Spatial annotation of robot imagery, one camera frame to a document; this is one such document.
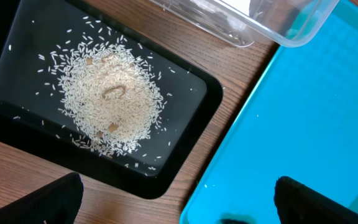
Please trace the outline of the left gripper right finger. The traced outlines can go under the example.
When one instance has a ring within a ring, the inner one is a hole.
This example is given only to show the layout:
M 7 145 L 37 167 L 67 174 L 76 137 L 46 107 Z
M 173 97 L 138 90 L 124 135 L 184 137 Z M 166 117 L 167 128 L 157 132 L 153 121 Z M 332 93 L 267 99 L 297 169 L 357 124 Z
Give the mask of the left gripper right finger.
M 356 212 L 287 176 L 276 181 L 273 200 L 282 224 L 358 224 Z

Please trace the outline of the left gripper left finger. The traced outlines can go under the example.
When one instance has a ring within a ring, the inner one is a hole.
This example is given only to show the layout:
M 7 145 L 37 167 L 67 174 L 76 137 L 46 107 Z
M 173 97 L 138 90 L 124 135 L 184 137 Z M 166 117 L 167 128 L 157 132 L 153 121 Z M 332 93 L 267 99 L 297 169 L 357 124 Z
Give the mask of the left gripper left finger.
M 0 223 L 73 223 L 83 192 L 80 175 L 71 172 L 0 208 Z

